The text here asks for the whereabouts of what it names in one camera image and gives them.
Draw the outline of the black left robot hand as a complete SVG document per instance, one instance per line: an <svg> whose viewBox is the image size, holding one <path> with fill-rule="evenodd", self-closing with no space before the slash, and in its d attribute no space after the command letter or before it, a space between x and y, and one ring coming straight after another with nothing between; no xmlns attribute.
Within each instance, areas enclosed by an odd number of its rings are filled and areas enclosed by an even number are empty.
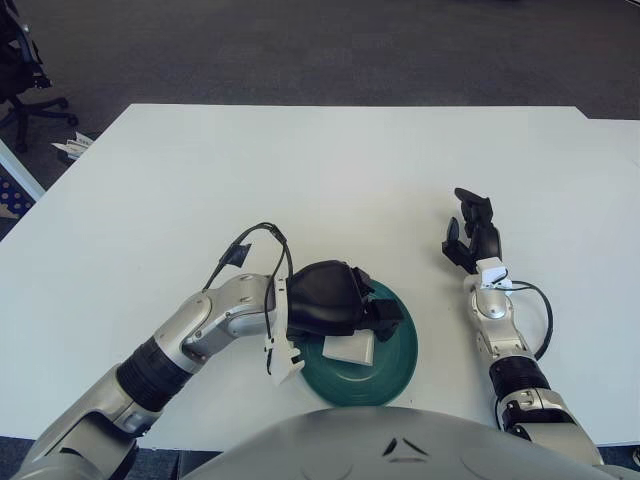
<svg viewBox="0 0 640 480"><path fill-rule="evenodd" d="M388 341L404 322L400 302L364 270L338 260L308 265L287 280L287 338L347 337L370 330Z"/></svg>

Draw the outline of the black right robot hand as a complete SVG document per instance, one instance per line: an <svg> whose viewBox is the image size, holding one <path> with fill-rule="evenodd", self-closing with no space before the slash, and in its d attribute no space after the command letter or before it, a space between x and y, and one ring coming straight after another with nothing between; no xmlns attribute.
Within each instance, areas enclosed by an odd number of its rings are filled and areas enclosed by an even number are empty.
<svg viewBox="0 0 640 480"><path fill-rule="evenodd" d="M462 267L469 274L476 274L479 260L494 257L502 259L500 233L493 224L491 200L459 187L454 189L454 195L460 201L464 232L469 244L460 240L459 222L452 217L441 245L442 253L454 265Z"/></svg>

